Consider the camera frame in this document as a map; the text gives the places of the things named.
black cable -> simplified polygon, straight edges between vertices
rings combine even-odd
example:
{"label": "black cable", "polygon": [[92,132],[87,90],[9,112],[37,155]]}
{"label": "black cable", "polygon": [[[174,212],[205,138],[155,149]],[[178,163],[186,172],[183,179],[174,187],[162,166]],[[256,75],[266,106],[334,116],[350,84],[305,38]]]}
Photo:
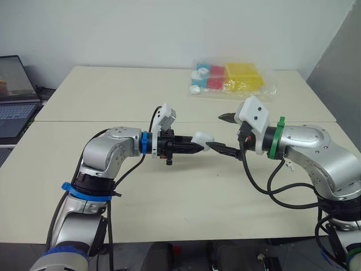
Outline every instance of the black cable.
{"label": "black cable", "polygon": [[329,257],[331,260],[333,260],[335,263],[337,263],[339,266],[341,266],[342,268],[345,268],[347,270],[347,266],[344,263],[339,262],[331,253],[329,253],[326,248],[322,245],[321,240],[320,240],[320,235],[319,235],[319,230],[320,227],[323,223],[325,223],[326,221],[330,220],[332,218],[331,215],[325,216],[323,219],[319,220],[316,224],[315,227],[315,239],[316,239],[316,243],[317,245],[320,247],[320,249],[323,251],[323,253],[325,253],[327,255],[327,257]]}
{"label": "black cable", "polygon": [[[317,221],[320,221],[322,219],[322,209],[320,207],[318,207],[318,214],[317,214]],[[327,229],[323,226],[320,225],[320,228],[328,234]]]}
{"label": "black cable", "polygon": [[[149,129],[148,132],[151,132],[152,130],[152,125],[153,125],[153,119],[155,117],[155,115],[157,114],[157,111],[161,108],[161,106],[158,106],[153,113],[152,119],[151,119],[151,123],[149,125]],[[124,173],[122,175],[122,177],[119,178],[119,180],[114,184],[113,186],[113,190],[115,190],[115,188],[119,185],[119,183],[125,179],[126,176],[128,176],[133,170],[135,170],[137,167],[139,167],[141,165],[141,163],[144,161],[144,158],[146,157],[145,154],[142,155],[142,158],[140,159],[139,162],[137,162],[131,169],[129,169],[126,173]]]}
{"label": "black cable", "polygon": [[108,239],[109,239],[109,269],[114,271],[114,253],[113,253],[113,231],[112,231],[112,203],[109,200],[107,208],[107,218],[108,218]]}
{"label": "black cable", "polygon": [[267,192],[269,193],[270,198],[277,203],[278,205],[285,207],[285,208],[289,208],[289,209],[309,209],[309,208],[314,208],[314,207],[318,207],[320,206],[320,203],[316,202],[316,203],[310,203],[310,204],[303,204],[303,205],[292,205],[292,204],[287,204],[287,203],[283,203],[281,201],[279,201],[278,199],[275,198],[275,196],[273,196],[273,194],[271,194],[271,184],[272,184],[272,180],[275,177],[275,175],[277,174],[277,172],[281,169],[281,167],[284,165],[284,159],[282,159],[282,162],[278,165],[278,167],[272,172],[270,178],[268,179],[267,182]]}
{"label": "black cable", "polygon": [[[101,134],[103,134],[107,129],[104,129],[102,130],[101,132],[97,133],[96,135],[94,135],[90,140],[100,136]],[[80,165],[81,165],[81,161],[83,160],[83,152],[84,152],[84,149],[83,151],[81,152],[81,155],[80,155],[80,158],[79,158],[79,161],[78,161],[78,164],[77,164],[77,167],[75,169],[75,172],[74,172],[74,175],[73,175],[73,178],[72,178],[72,181],[71,181],[71,184],[73,185],[75,183],[75,180],[78,176],[78,172],[79,172],[79,169],[80,169]],[[46,245],[45,245],[45,249],[46,251],[48,251],[50,249],[50,245],[51,245],[51,239],[52,239],[52,232],[54,230],[54,226],[55,226],[55,222],[56,222],[56,219],[58,217],[58,214],[59,214],[59,211],[67,197],[67,195],[69,194],[68,191],[66,191],[63,196],[60,198],[59,202],[58,202],[58,205],[56,206],[55,208],[55,211],[54,211],[54,214],[52,215],[52,218],[51,218],[51,222],[50,222],[50,225],[49,225],[49,229],[48,229],[48,232],[47,232],[47,237],[46,237]]]}
{"label": "black cable", "polygon": [[48,251],[50,249],[50,244],[51,244],[51,239],[52,239],[52,231],[54,229],[54,226],[55,226],[55,222],[56,222],[56,219],[58,217],[58,213],[67,197],[67,195],[69,194],[68,191],[65,191],[63,196],[61,196],[59,202],[58,202],[58,205],[56,206],[55,208],[55,211],[54,211],[54,214],[51,218],[51,222],[50,222],[50,226],[49,226],[49,230],[47,232],[47,237],[46,237],[46,245],[45,245],[45,251]]}
{"label": "black cable", "polygon": [[[161,108],[161,106],[157,106],[157,108],[154,110],[154,113],[152,115],[151,123],[149,124],[148,132],[151,132],[152,125],[153,125],[153,119],[155,115],[157,114],[157,111]],[[141,165],[141,163],[144,161],[144,158],[146,157],[145,154],[142,155],[142,158],[140,158],[140,161],[137,162],[131,169],[129,169],[126,173],[124,173],[119,180],[116,181],[116,183],[113,185],[113,191],[117,188],[119,183],[125,179],[126,176],[128,176],[133,170],[135,170],[137,167]],[[113,262],[113,233],[112,233],[112,220],[111,220],[111,202],[108,201],[108,208],[107,208],[107,216],[108,216],[108,239],[109,239],[109,268],[110,271],[114,270],[114,262]]]}
{"label": "black cable", "polygon": [[[304,187],[308,187],[308,188],[311,188],[313,190],[315,190],[315,188],[313,187],[313,185],[310,185],[309,183],[304,183],[304,182],[298,182],[298,183],[292,183],[290,185],[285,185],[281,188],[278,188],[276,190],[273,190],[273,191],[266,191],[262,188],[260,188],[257,183],[255,182],[255,180],[253,179],[252,177],[252,174],[249,170],[249,167],[248,167],[248,163],[247,163],[247,159],[246,159],[246,155],[245,155],[245,151],[244,151],[244,146],[243,144],[240,144],[240,149],[241,149],[241,155],[242,155],[242,162],[243,162],[243,167],[244,167],[244,170],[246,172],[246,175],[250,181],[250,183],[253,185],[254,188],[257,189],[257,191],[259,191],[260,193],[262,194],[265,194],[265,195],[269,195],[269,194],[278,194],[278,193],[281,193],[287,189],[290,189],[290,188],[293,188],[293,187],[300,187],[300,186],[304,186]],[[279,166],[282,167],[282,165],[284,164],[284,161],[281,161],[281,163],[279,164]]]}
{"label": "black cable", "polygon": [[99,254],[96,257],[96,271],[99,269]]}

plastic bag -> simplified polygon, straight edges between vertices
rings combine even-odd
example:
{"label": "plastic bag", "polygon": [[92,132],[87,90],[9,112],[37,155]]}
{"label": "plastic bag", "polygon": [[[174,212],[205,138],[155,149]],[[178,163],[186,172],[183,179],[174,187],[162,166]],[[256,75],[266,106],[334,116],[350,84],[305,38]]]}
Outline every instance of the plastic bag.
{"label": "plastic bag", "polygon": [[276,94],[272,70],[258,69],[250,62],[214,64],[199,62],[191,73],[190,93],[197,97],[247,99],[256,95],[270,100]]}

white table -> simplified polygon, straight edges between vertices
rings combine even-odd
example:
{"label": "white table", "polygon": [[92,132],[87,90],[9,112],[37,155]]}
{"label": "white table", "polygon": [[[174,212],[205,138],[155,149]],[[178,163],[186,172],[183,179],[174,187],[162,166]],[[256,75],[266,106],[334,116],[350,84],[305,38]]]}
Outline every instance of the white table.
{"label": "white table", "polygon": [[[191,70],[74,67],[36,121],[149,121],[167,102],[177,122],[217,122],[235,112],[239,100],[193,97]],[[276,71],[276,97],[265,106],[271,121],[335,121],[297,71]]]}
{"label": "white table", "polygon": [[[315,124],[361,158],[336,123]],[[60,186],[71,179],[87,140],[104,128],[121,125],[144,130],[148,122],[32,124],[0,168],[0,242],[44,243],[63,193]],[[203,130],[219,142],[236,146],[235,124],[175,122],[173,128],[183,135]],[[265,187],[278,162],[252,152],[248,160],[254,178]],[[119,176],[137,161],[127,158]],[[274,188],[293,182],[309,182],[299,166],[294,172],[284,167]],[[172,166],[148,157],[117,190],[123,196],[112,201],[115,242],[303,237],[313,235],[316,223],[316,209],[279,207],[251,186],[239,161],[214,151],[174,155]],[[278,198],[293,204],[316,200],[306,188],[291,189]]]}

laptop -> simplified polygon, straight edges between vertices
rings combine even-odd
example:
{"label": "laptop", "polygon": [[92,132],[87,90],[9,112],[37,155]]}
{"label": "laptop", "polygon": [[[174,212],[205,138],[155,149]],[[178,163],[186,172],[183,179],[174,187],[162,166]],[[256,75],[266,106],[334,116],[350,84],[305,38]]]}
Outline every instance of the laptop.
{"label": "laptop", "polygon": [[0,142],[17,143],[40,99],[17,55],[0,56]]}

green ring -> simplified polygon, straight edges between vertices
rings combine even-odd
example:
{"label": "green ring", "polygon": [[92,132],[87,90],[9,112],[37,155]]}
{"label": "green ring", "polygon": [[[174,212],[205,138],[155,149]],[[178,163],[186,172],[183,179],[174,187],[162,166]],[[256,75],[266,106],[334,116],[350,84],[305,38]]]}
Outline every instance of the green ring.
{"label": "green ring", "polygon": [[275,134],[273,136],[272,146],[271,146],[270,154],[269,154],[270,159],[275,158],[278,141],[279,141],[279,139],[281,137],[282,130],[284,128],[284,120],[285,120],[285,117],[280,117],[280,121],[277,123],[277,129],[276,129],[276,132],[275,132]]}
{"label": "green ring", "polygon": [[350,250],[349,253],[347,253],[346,255],[346,262],[347,262],[347,265],[349,264],[349,259],[355,255],[355,254],[358,254],[361,252],[361,247],[357,247],[357,248],[354,248],[353,250]]}

